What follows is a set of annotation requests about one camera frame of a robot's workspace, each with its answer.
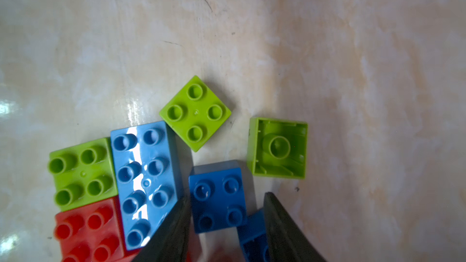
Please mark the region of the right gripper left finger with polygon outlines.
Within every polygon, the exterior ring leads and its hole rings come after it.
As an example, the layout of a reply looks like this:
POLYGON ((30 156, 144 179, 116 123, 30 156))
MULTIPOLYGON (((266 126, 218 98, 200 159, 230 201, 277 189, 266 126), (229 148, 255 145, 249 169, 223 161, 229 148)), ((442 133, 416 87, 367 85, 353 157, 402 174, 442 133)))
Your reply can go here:
POLYGON ((133 262, 185 262, 188 253, 191 206, 179 199, 148 244, 133 262))

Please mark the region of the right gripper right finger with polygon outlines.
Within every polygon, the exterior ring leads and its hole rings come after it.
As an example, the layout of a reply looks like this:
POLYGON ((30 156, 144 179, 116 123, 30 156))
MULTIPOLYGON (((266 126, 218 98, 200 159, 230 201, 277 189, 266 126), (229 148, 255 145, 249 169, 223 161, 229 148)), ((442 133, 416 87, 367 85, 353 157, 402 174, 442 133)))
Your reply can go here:
POLYGON ((324 262, 272 192, 264 197, 266 236, 272 262, 324 262))

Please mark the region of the dark blue square brick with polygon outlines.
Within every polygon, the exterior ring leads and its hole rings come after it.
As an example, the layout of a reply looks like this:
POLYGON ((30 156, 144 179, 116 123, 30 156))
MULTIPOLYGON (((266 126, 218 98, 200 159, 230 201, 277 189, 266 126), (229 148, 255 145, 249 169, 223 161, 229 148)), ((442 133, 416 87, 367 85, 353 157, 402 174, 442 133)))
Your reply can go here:
POLYGON ((188 178, 196 234, 244 226, 246 201, 239 162, 194 166, 188 178))

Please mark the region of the red long brick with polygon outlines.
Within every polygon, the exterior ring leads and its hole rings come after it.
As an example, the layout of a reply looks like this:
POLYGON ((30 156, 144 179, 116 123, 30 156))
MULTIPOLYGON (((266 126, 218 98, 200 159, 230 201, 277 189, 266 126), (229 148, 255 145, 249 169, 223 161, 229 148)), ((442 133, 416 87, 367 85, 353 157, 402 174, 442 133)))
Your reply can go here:
POLYGON ((139 249, 126 249, 117 196, 55 216, 53 235, 62 262, 131 262, 139 249))

